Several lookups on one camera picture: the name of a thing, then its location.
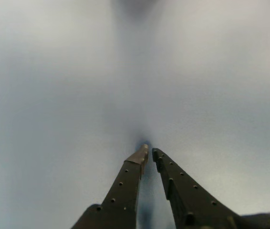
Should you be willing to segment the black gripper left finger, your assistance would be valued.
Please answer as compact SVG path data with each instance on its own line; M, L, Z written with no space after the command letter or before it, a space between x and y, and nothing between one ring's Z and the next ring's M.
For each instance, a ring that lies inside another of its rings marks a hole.
M135 229L140 180L148 161L147 144L129 156L101 204L87 208L74 229Z

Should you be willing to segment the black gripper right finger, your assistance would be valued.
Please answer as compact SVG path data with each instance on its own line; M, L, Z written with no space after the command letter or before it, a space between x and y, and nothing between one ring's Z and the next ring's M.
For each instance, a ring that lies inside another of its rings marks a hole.
M246 229L247 224L209 194L166 153L152 149L177 229Z

